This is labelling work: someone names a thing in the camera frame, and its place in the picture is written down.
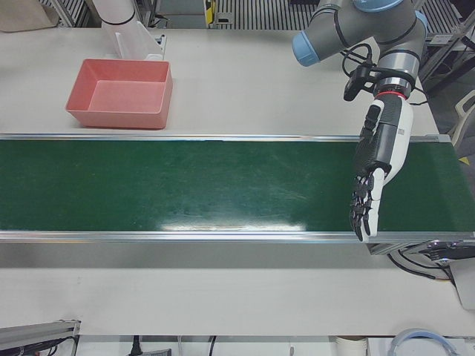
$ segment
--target metal rack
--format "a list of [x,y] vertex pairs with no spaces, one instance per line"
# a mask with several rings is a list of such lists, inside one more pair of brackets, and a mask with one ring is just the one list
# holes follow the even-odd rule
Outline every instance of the metal rack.
[[40,0],[40,3],[56,10],[61,19],[59,26],[84,27],[89,20],[85,0]]
[[233,30],[303,30],[317,5],[288,0],[219,0],[214,27]]
[[448,0],[419,0],[415,8],[427,16],[428,44],[440,47],[419,71],[419,78],[424,83],[475,25],[475,11],[461,22]]
[[436,41],[434,43],[433,40],[438,37],[442,41],[450,42],[452,35],[456,35],[462,30],[463,23],[461,23],[456,9],[448,0],[419,1],[415,8],[427,17],[428,34],[426,39],[430,45],[436,45]]

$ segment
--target metal shelving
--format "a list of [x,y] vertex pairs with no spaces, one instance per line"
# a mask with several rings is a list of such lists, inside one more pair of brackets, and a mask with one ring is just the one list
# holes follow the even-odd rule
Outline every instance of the metal shelving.
[[233,30],[303,30],[316,8],[288,0],[219,0],[214,25]]
[[56,10],[61,19],[59,26],[84,27],[89,20],[88,6],[84,0],[39,0],[39,2]]

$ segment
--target white container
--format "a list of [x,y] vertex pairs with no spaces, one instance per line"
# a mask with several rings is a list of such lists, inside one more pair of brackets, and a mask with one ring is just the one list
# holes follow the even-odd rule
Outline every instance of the white container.
[[367,339],[360,337],[337,337],[336,351],[338,356],[366,356]]

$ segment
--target floor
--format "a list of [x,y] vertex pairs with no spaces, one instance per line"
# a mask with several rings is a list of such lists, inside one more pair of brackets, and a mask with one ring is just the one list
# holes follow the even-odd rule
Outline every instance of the floor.
[[[429,99],[430,109],[441,134],[446,134],[453,127],[458,118],[455,110],[456,103],[472,90],[475,90],[475,70],[465,74],[437,96]],[[472,125],[465,134],[462,144],[457,149],[457,156],[466,158],[465,162],[460,162],[460,168],[465,173],[475,198],[475,125]]]

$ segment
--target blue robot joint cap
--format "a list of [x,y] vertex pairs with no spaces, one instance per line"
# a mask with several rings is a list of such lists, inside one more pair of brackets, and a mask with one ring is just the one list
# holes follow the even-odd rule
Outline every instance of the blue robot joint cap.
[[396,7],[403,0],[353,0],[355,7],[365,13],[380,13]]
[[318,54],[313,49],[312,44],[310,44],[305,31],[301,31],[295,35],[292,40],[292,49],[295,58],[304,67],[309,67],[310,65],[320,62]]

